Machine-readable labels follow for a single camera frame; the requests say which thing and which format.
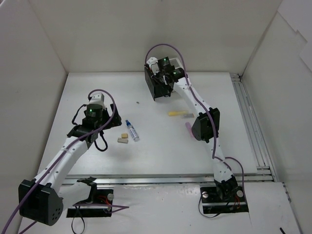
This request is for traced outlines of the pink highlighter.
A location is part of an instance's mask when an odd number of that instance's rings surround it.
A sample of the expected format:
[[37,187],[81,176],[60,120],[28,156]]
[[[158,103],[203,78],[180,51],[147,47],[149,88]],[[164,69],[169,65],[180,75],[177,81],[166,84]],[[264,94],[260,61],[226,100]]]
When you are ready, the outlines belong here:
[[193,132],[192,132],[192,126],[191,126],[191,124],[190,124],[189,122],[186,122],[186,123],[185,123],[185,126],[186,126],[186,128],[187,128],[187,130],[188,130],[190,136],[191,136],[192,138],[194,138],[194,135],[193,135]]

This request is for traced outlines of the yellow highlighter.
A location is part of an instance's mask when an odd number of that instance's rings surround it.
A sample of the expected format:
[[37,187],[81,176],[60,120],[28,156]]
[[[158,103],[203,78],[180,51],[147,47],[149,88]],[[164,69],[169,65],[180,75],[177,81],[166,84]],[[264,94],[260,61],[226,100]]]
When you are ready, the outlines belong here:
[[181,116],[188,114],[188,111],[170,111],[168,112],[168,116],[173,117],[173,116]]

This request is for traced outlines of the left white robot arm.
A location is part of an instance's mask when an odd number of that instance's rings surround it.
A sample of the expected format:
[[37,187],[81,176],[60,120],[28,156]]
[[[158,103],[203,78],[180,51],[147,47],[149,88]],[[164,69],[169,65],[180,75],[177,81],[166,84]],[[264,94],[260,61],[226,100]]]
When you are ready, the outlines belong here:
[[85,154],[103,131],[121,125],[116,105],[109,114],[102,104],[88,104],[82,123],[67,134],[60,151],[53,160],[31,181],[19,185],[19,214],[33,221],[54,225],[63,210],[83,201],[93,204],[98,197],[93,179],[79,179],[68,189],[61,190],[68,173]]

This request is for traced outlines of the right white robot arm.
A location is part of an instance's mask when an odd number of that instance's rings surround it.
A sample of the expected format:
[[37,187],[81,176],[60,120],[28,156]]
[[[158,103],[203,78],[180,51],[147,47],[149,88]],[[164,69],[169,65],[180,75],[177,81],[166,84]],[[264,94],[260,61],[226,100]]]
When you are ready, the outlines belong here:
[[145,80],[153,99],[170,97],[178,93],[192,110],[195,121],[191,127],[194,138],[206,143],[212,157],[216,196],[222,201],[233,196],[237,180],[219,143],[220,111],[207,104],[195,90],[183,67],[175,67],[168,57],[149,58],[144,64]]

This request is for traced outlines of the orange highlighter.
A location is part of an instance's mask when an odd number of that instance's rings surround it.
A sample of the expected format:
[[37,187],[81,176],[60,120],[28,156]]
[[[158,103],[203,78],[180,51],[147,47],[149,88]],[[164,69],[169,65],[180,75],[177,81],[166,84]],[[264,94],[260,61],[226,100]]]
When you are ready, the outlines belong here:
[[194,118],[194,114],[193,113],[187,113],[187,114],[182,114],[181,118]]

